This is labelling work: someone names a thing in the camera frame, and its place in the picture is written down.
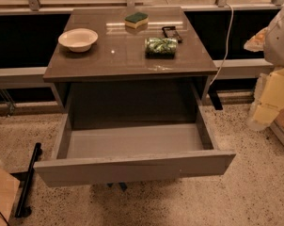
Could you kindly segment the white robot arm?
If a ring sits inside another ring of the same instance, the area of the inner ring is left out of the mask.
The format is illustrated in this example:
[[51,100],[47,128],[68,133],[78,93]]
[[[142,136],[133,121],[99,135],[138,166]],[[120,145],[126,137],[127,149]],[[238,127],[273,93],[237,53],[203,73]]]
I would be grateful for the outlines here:
[[284,6],[274,19],[244,45],[251,52],[263,51],[275,68],[257,80],[247,125],[254,131],[269,127],[284,108]]

